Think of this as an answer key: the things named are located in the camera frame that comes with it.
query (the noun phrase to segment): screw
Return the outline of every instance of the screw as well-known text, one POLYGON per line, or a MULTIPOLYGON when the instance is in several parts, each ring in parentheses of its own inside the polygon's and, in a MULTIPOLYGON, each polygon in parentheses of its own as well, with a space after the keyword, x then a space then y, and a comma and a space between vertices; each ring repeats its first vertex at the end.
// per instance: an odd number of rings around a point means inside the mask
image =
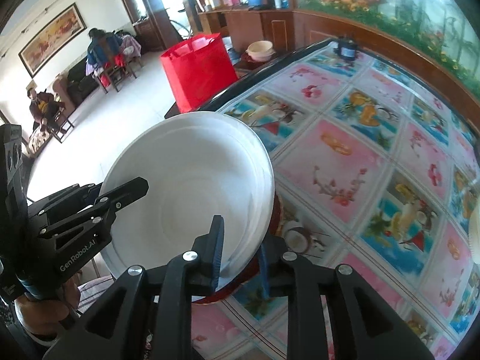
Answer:
POLYGON ((143 272, 143 268, 139 265, 132 265, 128 268, 128 274, 130 276, 138 276, 143 272))
POLYGON ((353 269, 351 266, 349 265, 346 265, 346 264, 342 264, 338 267, 338 271, 342 274, 342 275, 351 275, 351 273, 353 272, 353 269))
POLYGON ((184 259, 185 261, 193 261, 193 260, 195 260, 197 257, 198 257, 197 252, 196 252, 196 251, 192 251, 192 250, 186 251, 186 252, 183 254, 183 259, 184 259))
POLYGON ((297 254, 294 251, 286 251, 282 257, 285 261, 295 261, 297 254))

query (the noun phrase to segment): person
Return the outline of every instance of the person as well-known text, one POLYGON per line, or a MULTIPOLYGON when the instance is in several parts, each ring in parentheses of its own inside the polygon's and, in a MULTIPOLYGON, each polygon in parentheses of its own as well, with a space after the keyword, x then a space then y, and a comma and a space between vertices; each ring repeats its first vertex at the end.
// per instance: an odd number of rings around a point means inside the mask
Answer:
MULTIPOLYGON (((80 290, 72 277, 62 286, 65 302, 74 310, 80 303, 80 290)), ((54 339, 59 332, 59 321, 69 315, 69 307, 59 300, 31 302, 25 295, 15 300, 15 312, 19 322, 41 341, 54 339)))
POLYGON ((124 66, 125 62, 120 49, 122 39, 112 32, 105 32, 98 28, 88 31, 92 40, 87 49, 88 63, 93 67, 105 67, 107 63, 124 66))
POLYGON ((80 286, 80 277, 75 274, 62 285, 63 301, 32 302, 25 295, 17 298, 14 302, 15 325, 25 332, 28 342, 24 343, 33 343, 34 351, 43 356, 63 330, 59 322, 69 315, 70 308, 86 312, 113 282, 112 276, 104 276, 80 286))
POLYGON ((33 119, 35 119, 35 122, 42 125, 42 130, 44 130, 45 127, 49 127, 54 132, 66 133, 66 130, 61 128, 55 120, 55 115, 58 110, 65 108, 65 103, 56 102, 51 93, 37 93, 33 88, 27 91, 27 96, 31 100, 30 113, 33 119))

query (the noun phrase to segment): white floor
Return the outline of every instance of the white floor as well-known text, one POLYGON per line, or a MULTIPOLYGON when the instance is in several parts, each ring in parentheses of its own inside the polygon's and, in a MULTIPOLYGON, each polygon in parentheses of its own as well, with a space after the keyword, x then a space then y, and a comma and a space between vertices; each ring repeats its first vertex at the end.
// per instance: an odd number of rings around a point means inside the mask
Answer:
MULTIPOLYGON (((165 119, 175 102, 159 53, 142 57, 143 69, 134 65, 138 76, 113 87, 105 94, 100 88, 72 114, 75 128, 60 144, 51 139, 36 159, 27 195, 39 200, 74 184, 101 183, 111 166, 136 137, 165 119)), ((95 257, 101 275, 109 274, 100 256, 95 257)), ((92 264, 83 269, 82 282, 95 278, 92 264)))

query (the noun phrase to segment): human hand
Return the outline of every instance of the human hand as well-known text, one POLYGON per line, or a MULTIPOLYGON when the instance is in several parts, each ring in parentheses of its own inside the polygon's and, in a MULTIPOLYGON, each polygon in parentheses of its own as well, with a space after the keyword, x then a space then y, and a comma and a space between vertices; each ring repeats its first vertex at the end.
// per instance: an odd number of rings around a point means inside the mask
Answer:
MULTIPOLYGON (((80 291, 74 279, 70 278, 62 287, 65 302, 77 309, 80 291)), ((56 335, 59 331, 58 322, 70 313, 68 306, 59 300, 31 302, 25 295, 15 300, 15 311, 23 327, 36 335, 56 335)))

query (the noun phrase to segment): framed painting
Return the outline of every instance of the framed painting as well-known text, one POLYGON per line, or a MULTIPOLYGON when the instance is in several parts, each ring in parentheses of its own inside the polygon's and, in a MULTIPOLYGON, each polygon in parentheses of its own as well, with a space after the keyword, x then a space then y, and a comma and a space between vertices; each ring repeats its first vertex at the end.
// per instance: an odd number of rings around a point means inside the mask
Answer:
POLYGON ((68 42, 86 29, 73 3, 43 27, 18 54, 33 78, 68 42))

